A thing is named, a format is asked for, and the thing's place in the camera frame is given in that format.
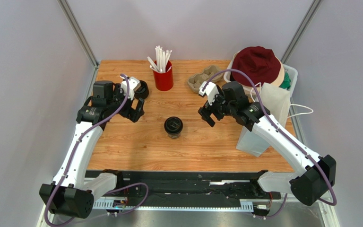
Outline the brown translucent coffee cup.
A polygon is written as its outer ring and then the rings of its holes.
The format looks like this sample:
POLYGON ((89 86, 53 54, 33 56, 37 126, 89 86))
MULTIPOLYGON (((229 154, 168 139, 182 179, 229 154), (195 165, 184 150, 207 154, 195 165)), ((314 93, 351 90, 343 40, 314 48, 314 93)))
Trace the brown translucent coffee cup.
POLYGON ((176 139, 176 138, 180 137, 181 131, 167 131, 167 134, 170 138, 176 139))

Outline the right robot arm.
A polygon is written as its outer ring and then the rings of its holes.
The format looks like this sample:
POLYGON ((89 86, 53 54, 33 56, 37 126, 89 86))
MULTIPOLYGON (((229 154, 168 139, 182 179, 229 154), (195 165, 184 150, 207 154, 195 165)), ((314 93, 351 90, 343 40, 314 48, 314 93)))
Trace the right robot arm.
POLYGON ((334 185, 336 160, 330 155, 323 157, 302 144, 261 103, 250 102, 238 82, 228 82, 220 87, 205 81, 199 88, 199 95, 206 96, 207 101, 198 113, 211 127, 215 125, 211 115, 218 120, 231 116, 264 139, 293 168, 294 172, 290 174, 260 171, 254 179, 258 193, 288 193, 302 204, 311 206, 334 185))

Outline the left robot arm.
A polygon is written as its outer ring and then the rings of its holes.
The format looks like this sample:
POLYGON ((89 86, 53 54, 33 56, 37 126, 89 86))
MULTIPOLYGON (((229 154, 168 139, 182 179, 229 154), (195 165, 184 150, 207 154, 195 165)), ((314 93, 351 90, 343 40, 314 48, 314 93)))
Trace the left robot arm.
POLYGON ((86 168, 106 123, 115 115, 137 122, 144 115, 144 99, 137 95, 141 81, 131 77, 121 83, 101 80, 77 113, 70 149, 50 184, 42 184, 39 195, 47 212, 71 218, 87 218, 94 202, 124 186, 123 173, 106 169, 85 182, 86 168))

